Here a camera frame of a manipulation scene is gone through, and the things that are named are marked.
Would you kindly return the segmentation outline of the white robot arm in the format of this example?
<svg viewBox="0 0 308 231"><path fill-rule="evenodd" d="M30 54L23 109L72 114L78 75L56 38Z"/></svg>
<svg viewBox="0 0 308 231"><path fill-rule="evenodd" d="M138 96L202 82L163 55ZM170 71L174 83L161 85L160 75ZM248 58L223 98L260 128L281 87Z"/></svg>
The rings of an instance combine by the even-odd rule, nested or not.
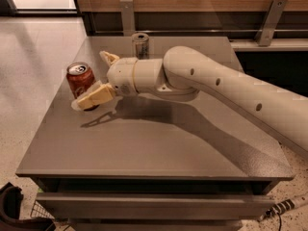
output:
<svg viewBox="0 0 308 231"><path fill-rule="evenodd" d="M173 101L191 101L204 91L296 154L308 156L308 98L220 64L186 46L161 59L120 58L102 51L108 82L94 83L71 107L83 111L116 96L150 93Z"/></svg>

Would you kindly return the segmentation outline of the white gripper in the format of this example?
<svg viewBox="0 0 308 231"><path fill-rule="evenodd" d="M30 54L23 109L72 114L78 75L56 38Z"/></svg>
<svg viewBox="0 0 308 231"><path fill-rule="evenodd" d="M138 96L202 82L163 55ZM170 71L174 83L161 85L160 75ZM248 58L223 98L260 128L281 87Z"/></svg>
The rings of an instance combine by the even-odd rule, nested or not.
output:
<svg viewBox="0 0 308 231"><path fill-rule="evenodd" d="M107 51L100 51L101 59L110 66L107 72L109 83L95 82L86 92L77 97L71 108L84 111L113 100L116 95L135 96L137 91L133 81L133 70L137 58L122 58Z"/></svg>

